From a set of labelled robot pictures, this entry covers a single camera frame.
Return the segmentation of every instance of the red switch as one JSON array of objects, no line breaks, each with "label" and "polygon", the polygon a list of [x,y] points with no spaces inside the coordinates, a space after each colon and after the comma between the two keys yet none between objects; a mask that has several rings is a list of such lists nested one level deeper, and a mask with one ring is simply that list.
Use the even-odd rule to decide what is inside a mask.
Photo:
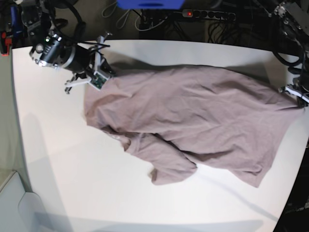
[{"label": "red switch", "polygon": [[184,18],[192,18],[193,17],[193,11],[189,9],[183,10],[183,17]]},{"label": "red switch", "polygon": [[12,39],[11,38],[6,38],[5,39],[5,45],[7,48],[7,53],[6,54],[2,54],[3,57],[7,57],[10,55],[10,47],[12,45]]}]

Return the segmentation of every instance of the white table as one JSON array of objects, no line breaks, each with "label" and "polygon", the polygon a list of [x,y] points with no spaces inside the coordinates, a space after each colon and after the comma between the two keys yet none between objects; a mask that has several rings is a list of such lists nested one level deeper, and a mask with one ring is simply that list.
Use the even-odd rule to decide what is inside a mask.
[{"label": "white table", "polygon": [[[267,51],[168,41],[108,44],[104,53],[109,63],[129,62],[134,68],[146,67],[142,62],[228,67],[268,77],[276,86],[293,78]],[[56,231],[273,231],[303,158],[309,136],[307,113],[289,128],[259,188],[207,166],[199,166],[181,183],[154,186],[148,176],[151,164],[86,126],[84,87],[66,95],[64,83],[71,73],[35,65],[29,50],[13,51],[19,120],[32,188]]]}]

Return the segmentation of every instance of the crumpled cloth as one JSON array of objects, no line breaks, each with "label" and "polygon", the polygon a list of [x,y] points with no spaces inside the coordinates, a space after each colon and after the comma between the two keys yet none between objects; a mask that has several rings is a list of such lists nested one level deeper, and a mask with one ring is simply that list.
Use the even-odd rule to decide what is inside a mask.
[{"label": "crumpled cloth", "polygon": [[84,113],[89,126],[153,164],[155,185],[183,181],[202,163],[258,187],[303,110],[237,72],[179,66],[119,71],[101,91],[87,88]]}]

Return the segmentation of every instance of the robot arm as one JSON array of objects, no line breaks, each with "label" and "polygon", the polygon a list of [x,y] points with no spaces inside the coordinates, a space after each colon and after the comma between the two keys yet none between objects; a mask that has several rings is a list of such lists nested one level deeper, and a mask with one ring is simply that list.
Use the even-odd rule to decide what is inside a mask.
[{"label": "robot arm", "polygon": [[[67,93],[73,86],[84,83],[101,89],[104,82],[112,77],[113,70],[104,56],[98,52],[101,48],[106,47],[103,44],[106,36],[99,37],[97,43],[93,44],[94,46],[90,49],[79,46],[78,42],[81,42],[80,38],[85,29],[85,22],[67,0],[61,1],[74,13],[78,21],[73,37],[68,37],[61,32],[61,28],[66,26],[67,21],[55,19],[55,10],[51,5],[52,0],[17,1],[23,9],[22,21],[28,28],[28,36],[33,44],[30,52],[33,61],[40,66],[64,68],[73,72],[74,77],[66,84]],[[289,71],[299,75],[294,79],[293,85],[283,87],[280,91],[297,93],[300,106],[307,106],[309,103],[309,14],[304,12],[293,0],[254,1],[274,18],[274,22],[278,22],[274,24],[274,27],[280,27],[280,31],[301,48],[299,60],[293,63],[284,60],[276,49],[273,50],[273,53],[281,63],[289,67]],[[217,6],[221,2],[222,0],[213,0],[211,6]],[[302,68],[295,68],[299,64],[302,64]]]},{"label": "robot arm", "polygon": [[[48,0],[24,0],[19,2],[22,7],[22,21],[28,28],[28,36],[33,47],[30,51],[32,60],[42,66],[62,68],[73,73],[73,78],[66,82],[65,92],[70,93],[72,87],[88,83],[96,89],[113,76],[113,70],[104,56],[99,53],[104,45],[105,37],[100,36],[97,43],[82,42],[85,22],[82,21],[75,8],[63,0],[75,14],[78,24],[73,37],[61,32],[66,26],[64,19],[55,19],[54,7]],[[78,43],[93,44],[86,49]]]}]

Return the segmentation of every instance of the black cable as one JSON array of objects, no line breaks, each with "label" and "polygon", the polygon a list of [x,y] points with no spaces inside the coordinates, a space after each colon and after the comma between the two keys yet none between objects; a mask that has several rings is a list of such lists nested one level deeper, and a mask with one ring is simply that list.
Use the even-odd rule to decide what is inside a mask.
[{"label": "black cable", "polygon": [[218,29],[217,33],[213,36],[213,40],[214,40],[214,42],[215,42],[216,44],[219,43],[219,39],[221,38],[221,36],[222,36],[222,31],[223,31],[223,28],[222,28],[222,26],[221,26],[220,24],[218,25],[217,28],[219,28],[219,29]]},{"label": "black cable", "polygon": [[64,28],[65,26],[68,25],[68,21],[64,18],[57,18],[55,22],[57,26],[59,27],[59,29]]},{"label": "black cable", "polygon": [[81,15],[71,3],[69,3],[67,0],[60,0],[60,2],[62,2],[74,14],[78,23],[83,23]]},{"label": "black cable", "polygon": [[181,33],[183,34],[183,36],[187,39],[187,41],[192,41],[191,38],[184,32],[183,28],[180,26],[179,22],[176,21],[177,26],[179,27]]},{"label": "black cable", "polygon": [[251,42],[251,34],[253,31],[253,9],[252,9],[252,4],[251,4],[252,0],[249,0],[249,4],[250,4],[250,8],[251,8],[251,18],[252,18],[252,23],[251,23],[251,33],[250,33],[250,38],[249,38],[249,42],[248,42],[248,47],[250,47],[250,42]]},{"label": "black cable", "polygon": [[[244,12],[244,2],[242,1],[238,1],[237,2],[237,14],[238,15],[243,15]],[[240,17],[236,18],[236,22],[235,22],[235,30],[237,30],[238,32],[238,36],[235,38],[235,41],[233,43],[233,45],[240,45],[240,41],[241,41],[241,30],[240,30]]]},{"label": "black cable", "polygon": [[215,9],[215,8],[219,7],[222,2],[223,2],[223,0],[212,0],[212,2],[210,3],[209,7],[211,9]]},{"label": "black cable", "polygon": [[279,53],[278,53],[278,51],[277,51],[277,46],[275,45],[275,43],[274,43],[274,40],[276,40],[276,38],[275,38],[275,36],[274,36],[274,30],[275,30],[275,28],[276,28],[276,21],[275,21],[275,19],[273,19],[272,20],[272,22],[271,22],[271,29],[270,29],[270,38],[271,38],[271,41],[273,42],[273,50],[272,50],[272,53],[274,54],[274,56],[283,64],[283,65],[285,65],[285,66],[288,66],[288,67],[295,67],[295,66],[297,66],[297,65],[299,65],[299,64],[301,64],[301,63],[303,63],[303,59],[304,59],[304,56],[303,56],[303,54],[300,54],[300,56],[299,56],[299,59],[297,60],[297,61],[295,61],[295,62],[288,62],[287,60],[285,60],[283,57],[281,57],[280,55],[279,55]]},{"label": "black cable", "polygon": [[3,7],[4,5],[8,5],[8,4],[14,4],[14,2],[10,2],[10,1],[0,1],[2,3],[2,5],[0,6]]},{"label": "black cable", "polygon": [[172,21],[173,27],[174,27],[174,31],[179,35],[179,37],[185,41],[186,39],[184,38],[184,36],[182,35],[180,29],[176,26],[175,22]]},{"label": "black cable", "polygon": [[63,37],[63,38],[65,38],[65,39],[67,39],[67,40],[69,40],[69,41],[71,41],[71,42],[73,42],[73,43],[75,43],[75,44],[77,44],[77,43],[81,43],[81,44],[90,44],[90,45],[100,45],[101,46],[101,48],[100,49],[102,49],[102,48],[104,48],[104,47],[110,47],[109,45],[105,45],[105,44],[102,44],[102,43],[92,43],[92,42],[85,42],[85,41],[81,41],[80,39],[80,37],[74,37],[74,38],[72,38],[72,37],[70,37],[70,36],[68,36],[68,35],[66,35],[66,34],[64,34],[61,30],[60,30],[60,28],[59,28],[59,26],[57,25],[57,19],[55,19],[55,11],[54,10],[52,10],[50,7],[49,7],[49,15],[50,15],[50,18],[51,18],[51,21],[52,21],[52,23],[54,24],[54,26],[55,26],[55,28],[57,29],[57,31],[60,33],[60,35]]},{"label": "black cable", "polygon": [[4,10],[6,10],[7,7],[15,5],[15,3],[12,2],[5,2],[0,8],[0,13],[3,13]]},{"label": "black cable", "polygon": [[208,27],[208,43],[209,42],[212,42],[214,43],[214,40],[212,40],[212,34],[214,33],[214,31],[219,27],[220,25],[220,22],[214,22],[214,23],[211,23]]},{"label": "black cable", "polygon": [[304,70],[305,70],[305,62],[306,62],[306,50],[305,47],[302,45],[303,48],[303,62],[302,62],[302,67],[301,67],[301,71],[300,71],[300,80],[303,77],[304,74]]},{"label": "black cable", "polygon": [[141,22],[144,21],[143,17],[142,17],[136,10],[133,10],[133,9],[132,9],[132,11],[133,11],[134,13],[136,13],[136,14],[140,17]]},{"label": "black cable", "polygon": [[226,41],[227,39],[229,39],[229,38],[233,38],[233,36],[236,34],[236,33],[238,33],[238,31],[237,30],[231,30],[231,31],[229,31],[227,34],[225,34],[225,36],[223,37],[223,41]]},{"label": "black cable", "polygon": [[221,33],[219,34],[218,38],[216,39],[216,43],[218,44],[223,44],[223,38],[224,38],[224,34],[226,32],[226,30],[228,29],[228,20],[224,21],[224,28],[221,31]]}]

